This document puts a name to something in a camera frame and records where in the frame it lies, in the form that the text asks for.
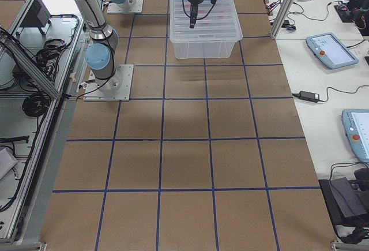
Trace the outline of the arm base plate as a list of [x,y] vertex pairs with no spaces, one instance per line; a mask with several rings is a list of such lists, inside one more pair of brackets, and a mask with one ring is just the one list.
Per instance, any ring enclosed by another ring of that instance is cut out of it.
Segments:
[[141,14],[144,0],[110,0],[108,14]]
[[95,79],[93,71],[89,73],[89,79],[95,80],[86,86],[86,94],[83,100],[86,102],[108,102],[130,100],[131,84],[133,79],[134,65],[118,65],[115,74],[107,83]]

